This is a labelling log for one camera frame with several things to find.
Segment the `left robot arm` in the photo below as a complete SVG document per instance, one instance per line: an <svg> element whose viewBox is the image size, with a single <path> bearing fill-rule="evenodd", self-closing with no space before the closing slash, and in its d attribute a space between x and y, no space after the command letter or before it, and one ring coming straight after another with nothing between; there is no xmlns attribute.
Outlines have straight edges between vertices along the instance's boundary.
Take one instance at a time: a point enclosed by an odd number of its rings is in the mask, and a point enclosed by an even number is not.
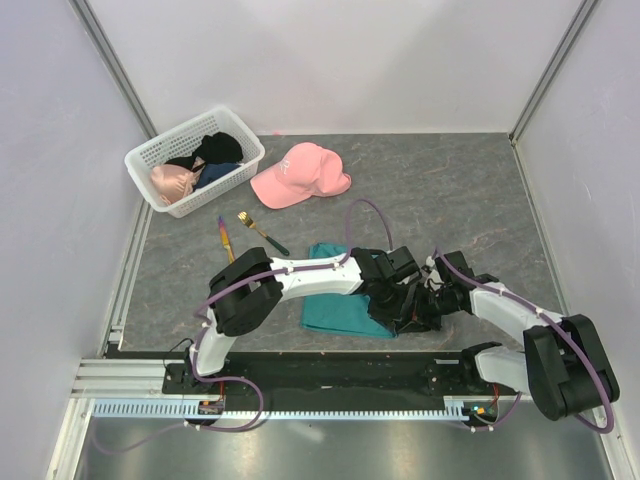
<svg viewBox="0 0 640 480"><path fill-rule="evenodd" d="M215 389L235 340L261 326L277 305L296 298L365 296L369 317L398 334L411 321L420 273L406 247L354 248L305 260L270 258L263 248L252 248L210 281L210 297L196 310L202 331L190 347L185 382L198 393Z"/></svg>

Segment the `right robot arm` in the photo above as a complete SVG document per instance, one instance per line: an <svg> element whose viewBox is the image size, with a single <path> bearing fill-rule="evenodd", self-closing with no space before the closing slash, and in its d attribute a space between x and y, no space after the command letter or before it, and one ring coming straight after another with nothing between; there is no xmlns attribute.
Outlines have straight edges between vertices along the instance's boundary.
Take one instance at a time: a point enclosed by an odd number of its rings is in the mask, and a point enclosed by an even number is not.
<svg viewBox="0 0 640 480"><path fill-rule="evenodd" d="M485 320L516 340L510 349L485 342L463 350L458 381L467 392L483 392L499 384L528 395L549 420L582 419L603 408L603 425L614 426L612 405L620 388L592 320L582 314L564 316L515 294L496 277L477 275L459 252L429 256L422 268L416 318L438 320L464 311Z"/></svg>

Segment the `teal satin napkin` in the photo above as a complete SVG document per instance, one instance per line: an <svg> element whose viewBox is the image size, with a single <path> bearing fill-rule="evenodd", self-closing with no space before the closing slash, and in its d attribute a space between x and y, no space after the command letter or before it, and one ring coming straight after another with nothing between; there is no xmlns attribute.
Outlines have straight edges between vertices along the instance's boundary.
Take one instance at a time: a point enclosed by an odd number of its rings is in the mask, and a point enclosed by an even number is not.
<svg viewBox="0 0 640 480"><path fill-rule="evenodd" d="M368 314L363 295L322 294L304 298L300 326L325 334L392 339L395 335Z"/></svg>

